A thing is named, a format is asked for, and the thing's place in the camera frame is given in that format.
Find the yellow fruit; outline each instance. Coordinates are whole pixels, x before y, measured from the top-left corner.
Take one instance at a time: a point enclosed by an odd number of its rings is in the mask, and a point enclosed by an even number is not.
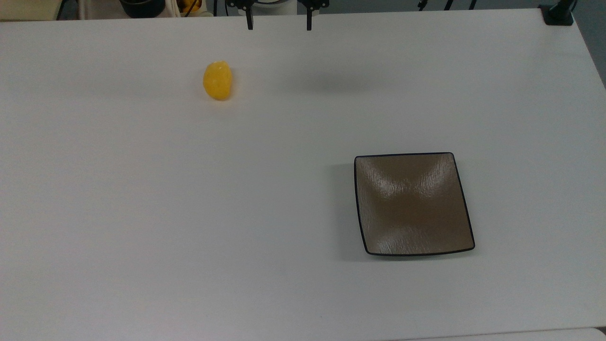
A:
[[[225,100],[231,90],[231,70],[226,61],[216,61],[206,67],[202,82],[206,93],[216,100]]]

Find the square plate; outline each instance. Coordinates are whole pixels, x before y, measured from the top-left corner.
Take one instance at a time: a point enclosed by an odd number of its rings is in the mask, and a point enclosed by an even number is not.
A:
[[[358,220],[372,255],[438,255],[473,249],[452,153],[359,156]]]

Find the lemon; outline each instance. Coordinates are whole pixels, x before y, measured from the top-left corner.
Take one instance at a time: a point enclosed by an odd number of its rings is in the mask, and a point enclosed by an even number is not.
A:
[[[202,81],[206,93],[216,100],[226,100],[231,91],[231,70],[226,61],[216,61],[206,67]]]

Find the black container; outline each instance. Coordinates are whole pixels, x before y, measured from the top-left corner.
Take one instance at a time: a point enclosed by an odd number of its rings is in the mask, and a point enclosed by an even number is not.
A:
[[[120,3],[131,18],[155,18],[166,6],[165,0],[120,0]]]

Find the white table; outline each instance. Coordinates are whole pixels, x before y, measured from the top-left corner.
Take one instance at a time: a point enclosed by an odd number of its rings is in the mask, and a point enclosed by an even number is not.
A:
[[[539,10],[0,24],[0,339],[606,325],[606,91]],[[226,59],[235,93],[203,92]],[[356,155],[454,153],[477,247],[364,252]]]

